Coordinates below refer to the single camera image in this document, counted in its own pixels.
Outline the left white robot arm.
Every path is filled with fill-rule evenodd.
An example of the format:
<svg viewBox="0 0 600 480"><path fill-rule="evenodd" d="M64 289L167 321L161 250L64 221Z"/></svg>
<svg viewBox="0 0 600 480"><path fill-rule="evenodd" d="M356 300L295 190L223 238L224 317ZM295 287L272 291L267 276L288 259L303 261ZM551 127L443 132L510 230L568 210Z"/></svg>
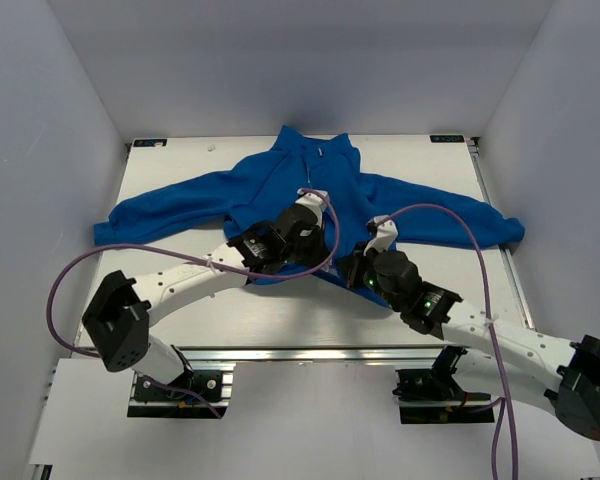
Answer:
<svg viewBox="0 0 600 480"><path fill-rule="evenodd" d="M151 328L177 310L221 291L256 279L277 278L290 266L321 264L328 256L325 209L322 198L307 193L275 221L252 225L201 261L135 278L120 270L107 274L82 318L106 370L132 369L156 380L168 398L185 396L191 374L176 348L154 337Z"/></svg>

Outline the aluminium right side rail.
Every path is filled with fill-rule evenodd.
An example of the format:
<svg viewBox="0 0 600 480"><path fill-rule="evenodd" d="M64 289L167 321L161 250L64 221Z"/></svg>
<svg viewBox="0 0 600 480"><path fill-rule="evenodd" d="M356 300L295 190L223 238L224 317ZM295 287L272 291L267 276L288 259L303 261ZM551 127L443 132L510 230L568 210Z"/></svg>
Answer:
<svg viewBox="0 0 600 480"><path fill-rule="evenodd" d="M489 186L486 182L486 177L481 168L482 162L479 141L479 137L469 137L466 139L466 145L484 201L492 207L495 207L495 200L490 193ZM508 244L500 246L499 250L522 322L527 329L536 331L536 323L533 319L524 288L513 261L513 252Z"/></svg>

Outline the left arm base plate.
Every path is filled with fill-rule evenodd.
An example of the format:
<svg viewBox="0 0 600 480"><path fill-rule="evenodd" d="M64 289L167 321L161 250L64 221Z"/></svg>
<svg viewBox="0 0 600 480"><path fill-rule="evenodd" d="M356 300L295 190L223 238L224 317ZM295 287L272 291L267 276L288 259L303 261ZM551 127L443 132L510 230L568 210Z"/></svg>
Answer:
<svg viewBox="0 0 600 480"><path fill-rule="evenodd" d="M194 363L193 378L180 386L187 393L154 385L134 374L128 418L221 419L232 395L234 364Z"/></svg>

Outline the aluminium front rail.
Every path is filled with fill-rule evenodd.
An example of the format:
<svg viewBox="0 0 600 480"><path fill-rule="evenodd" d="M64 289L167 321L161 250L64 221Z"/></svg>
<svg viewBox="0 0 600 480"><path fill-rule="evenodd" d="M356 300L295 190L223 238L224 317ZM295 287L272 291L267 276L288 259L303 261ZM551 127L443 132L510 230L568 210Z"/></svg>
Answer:
<svg viewBox="0 0 600 480"><path fill-rule="evenodd" d="M300 348L300 349L214 349L181 347L190 364L238 363L238 362L388 362L399 363L415 360L433 361L442 346L433 348Z"/></svg>

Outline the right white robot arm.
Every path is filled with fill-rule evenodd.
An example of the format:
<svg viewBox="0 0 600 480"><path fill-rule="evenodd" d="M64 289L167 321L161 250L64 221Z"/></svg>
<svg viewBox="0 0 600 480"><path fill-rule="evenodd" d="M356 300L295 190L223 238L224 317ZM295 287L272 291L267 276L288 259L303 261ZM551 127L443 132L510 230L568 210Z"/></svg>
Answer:
<svg viewBox="0 0 600 480"><path fill-rule="evenodd" d="M410 329L447 342L431 369L439 396L509 392L600 441L600 339L574 341L492 322L457 293L422 280L401 251L358 245L336 265L348 287L372 291Z"/></svg>

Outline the blue table label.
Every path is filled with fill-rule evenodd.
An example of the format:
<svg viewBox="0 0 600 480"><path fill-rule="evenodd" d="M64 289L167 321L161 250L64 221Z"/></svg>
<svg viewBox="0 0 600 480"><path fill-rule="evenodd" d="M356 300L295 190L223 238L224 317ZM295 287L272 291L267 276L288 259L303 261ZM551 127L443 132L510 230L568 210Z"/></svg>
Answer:
<svg viewBox="0 0 600 480"><path fill-rule="evenodd" d="M464 143L465 139L463 135L440 135L432 134L429 136L432 143Z"/></svg>
<svg viewBox="0 0 600 480"><path fill-rule="evenodd" d="M135 139L134 148L161 148L167 144L166 139Z"/></svg>

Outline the left blue table label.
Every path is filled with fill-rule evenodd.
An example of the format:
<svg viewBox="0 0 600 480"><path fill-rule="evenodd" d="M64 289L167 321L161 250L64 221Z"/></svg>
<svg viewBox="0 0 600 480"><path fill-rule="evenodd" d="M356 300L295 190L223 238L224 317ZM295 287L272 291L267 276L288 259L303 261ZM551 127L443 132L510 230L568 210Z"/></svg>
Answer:
<svg viewBox="0 0 600 480"><path fill-rule="evenodd" d="M135 139L134 148L161 148L167 144L166 139Z"/></svg>

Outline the aluminium rail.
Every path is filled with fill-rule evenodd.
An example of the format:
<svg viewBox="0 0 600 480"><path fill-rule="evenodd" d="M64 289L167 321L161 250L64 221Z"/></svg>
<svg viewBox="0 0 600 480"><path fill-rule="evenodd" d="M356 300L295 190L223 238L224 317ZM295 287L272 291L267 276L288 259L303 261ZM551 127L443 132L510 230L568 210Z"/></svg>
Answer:
<svg viewBox="0 0 600 480"><path fill-rule="evenodd" d="M479 141L479 137L469 137L466 139L466 145L484 201L492 207L495 207L495 200L490 193L489 186L486 182L486 177L481 168L482 162ZM513 261L513 252L508 244L500 246L499 250L522 322L527 329L536 331L536 323L533 319L524 288Z"/></svg>
<svg viewBox="0 0 600 480"><path fill-rule="evenodd" d="M442 346L433 348L300 348L300 349L214 349L181 347L190 364L238 363L238 362L388 362L399 363L415 360L433 361Z"/></svg>

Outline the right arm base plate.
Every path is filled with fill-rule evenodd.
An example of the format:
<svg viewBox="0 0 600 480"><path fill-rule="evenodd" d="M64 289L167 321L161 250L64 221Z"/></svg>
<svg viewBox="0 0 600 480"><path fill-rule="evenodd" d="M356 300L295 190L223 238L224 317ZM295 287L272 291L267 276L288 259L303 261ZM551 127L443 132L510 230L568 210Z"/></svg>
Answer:
<svg viewBox="0 0 600 480"><path fill-rule="evenodd" d="M438 385L430 369L399 369L392 394L402 425L488 424L495 421L495 399L466 392L455 384Z"/></svg>

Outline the blue zip jacket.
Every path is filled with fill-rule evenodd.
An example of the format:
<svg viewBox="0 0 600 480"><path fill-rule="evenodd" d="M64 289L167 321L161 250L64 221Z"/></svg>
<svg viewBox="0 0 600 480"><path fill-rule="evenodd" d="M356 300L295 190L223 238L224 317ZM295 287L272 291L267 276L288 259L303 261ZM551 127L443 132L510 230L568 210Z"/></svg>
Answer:
<svg viewBox="0 0 600 480"><path fill-rule="evenodd" d="M339 233L338 258L367 237L375 216L403 207L396 220L400 243L483 249L517 243L525 229L485 202L361 170L361 155L349 137L305 137L281 128L273 146L232 169L206 173L118 203L94 226L97 246L147 244L221 218L231 238L258 221L273 220L297 199L301 188L329 194L340 224L329 224L326 240Z"/></svg>

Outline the right blue table label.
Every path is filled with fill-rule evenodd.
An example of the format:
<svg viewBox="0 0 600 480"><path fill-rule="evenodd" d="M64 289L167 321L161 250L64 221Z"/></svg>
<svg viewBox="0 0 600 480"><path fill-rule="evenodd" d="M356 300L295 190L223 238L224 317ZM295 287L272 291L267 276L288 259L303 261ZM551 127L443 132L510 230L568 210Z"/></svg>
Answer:
<svg viewBox="0 0 600 480"><path fill-rule="evenodd" d="M464 143L465 139L463 135L440 135L432 134L429 136L432 143Z"/></svg>

